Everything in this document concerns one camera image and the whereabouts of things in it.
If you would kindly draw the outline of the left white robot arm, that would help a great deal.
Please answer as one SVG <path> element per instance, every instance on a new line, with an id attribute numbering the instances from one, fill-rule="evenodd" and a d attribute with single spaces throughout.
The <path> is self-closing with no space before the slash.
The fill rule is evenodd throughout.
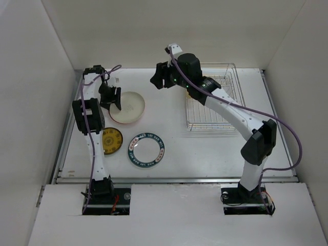
<path id="1" fill-rule="evenodd" d="M 82 193 L 86 204 L 99 201 L 110 203 L 115 196 L 111 176 L 105 167 L 102 143 L 105 117 L 102 108 L 109 109 L 111 104 L 115 104 L 121 109 L 121 88 L 108 85 L 111 74 L 120 68 L 121 65 L 109 71 L 101 65 L 86 68 L 79 85 L 80 98 L 72 102 L 75 122 L 79 132 L 85 137 L 91 161 L 89 186 Z"/>

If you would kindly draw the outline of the pink plastic plate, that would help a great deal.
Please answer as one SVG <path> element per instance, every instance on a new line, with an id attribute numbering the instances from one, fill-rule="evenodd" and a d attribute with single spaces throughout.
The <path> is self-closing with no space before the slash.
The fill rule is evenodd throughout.
<path id="1" fill-rule="evenodd" d="M 142 118 L 145 107 L 145 104 L 123 104 L 121 111 L 119 111 L 115 105 L 111 105 L 109 116 L 118 124 L 130 125 L 138 122 Z"/>

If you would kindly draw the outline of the white plate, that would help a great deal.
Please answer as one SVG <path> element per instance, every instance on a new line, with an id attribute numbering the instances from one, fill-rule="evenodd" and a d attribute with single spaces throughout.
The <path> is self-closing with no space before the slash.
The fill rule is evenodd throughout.
<path id="1" fill-rule="evenodd" d="M 121 94 L 121 110 L 111 105 L 110 117 L 119 124 L 131 124 L 138 121 L 145 110 L 144 98 L 137 92 L 124 92 Z"/>

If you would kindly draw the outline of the brown gold plate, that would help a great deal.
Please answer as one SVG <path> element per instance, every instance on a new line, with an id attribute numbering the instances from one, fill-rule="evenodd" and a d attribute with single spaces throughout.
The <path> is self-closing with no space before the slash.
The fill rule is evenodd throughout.
<path id="1" fill-rule="evenodd" d="M 117 128 L 104 128 L 102 137 L 102 146 L 105 155 L 116 153 L 123 144 L 123 135 Z"/>

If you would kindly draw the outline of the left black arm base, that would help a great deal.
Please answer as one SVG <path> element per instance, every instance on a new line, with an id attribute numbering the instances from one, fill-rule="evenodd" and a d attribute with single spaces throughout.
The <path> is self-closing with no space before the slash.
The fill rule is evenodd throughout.
<path id="1" fill-rule="evenodd" d="M 130 202 L 132 186 L 127 184 L 118 184 L 114 186 L 114 195 L 104 197 L 100 200 L 90 198 L 87 203 L 87 192 L 82 192 L 84 203 L 82 207 L 82 215 L 105 215 L 105 216 L 122 216 L 130 215 Z"/>

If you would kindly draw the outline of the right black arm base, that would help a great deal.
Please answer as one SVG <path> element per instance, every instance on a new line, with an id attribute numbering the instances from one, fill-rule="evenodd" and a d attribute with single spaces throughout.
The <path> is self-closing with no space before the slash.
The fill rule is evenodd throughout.
<path id="1" fill-rule="evenodd" d="M 221 188 L 220 200 L 225 215 L 270 215 L 275 213 L 276 206 L 265 187 L 261 192 L 255 189 L 252 193 L 239 187 Z"/>

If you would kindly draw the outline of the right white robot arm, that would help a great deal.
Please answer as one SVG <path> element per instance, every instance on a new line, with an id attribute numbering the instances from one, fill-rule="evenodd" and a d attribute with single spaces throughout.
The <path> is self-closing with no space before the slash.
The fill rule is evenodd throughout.
<path id="1" fill-rule="evenodd" d="M 171 62 L 157 63 L 150 82 L 158 89 L 180 86 L 191 98 L 227 120 L 245 139 L 241 148 L 244 167 L 238 184 L 238 198 L 248 202 L 256 196 L 267 157 L 276 145 L 277 124 L 245 111 L 222 86 L 203 75 L 199 59 L 185 53 Z"/>

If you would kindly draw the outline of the tan yellow plate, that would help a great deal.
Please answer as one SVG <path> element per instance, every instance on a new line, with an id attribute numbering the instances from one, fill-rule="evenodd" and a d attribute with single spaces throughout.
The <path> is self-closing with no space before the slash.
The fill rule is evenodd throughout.
<path id="1" fill-rule="evenodd" d="M 188 91 L 186 91 L 186 99 L 192 99 L 192 97 L 189 95 Z"/>

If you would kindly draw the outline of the blue rimmed grey plate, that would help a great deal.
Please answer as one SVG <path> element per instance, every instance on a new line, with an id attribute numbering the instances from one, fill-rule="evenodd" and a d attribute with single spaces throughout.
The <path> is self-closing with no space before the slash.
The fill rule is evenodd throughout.
<path id="1" fill-rule="evenodd" d="M 154 133 L 140 133 L 128 145 L 128 158 L 141 169 L 155 167 L 165 154 L 164 141 Z"/>

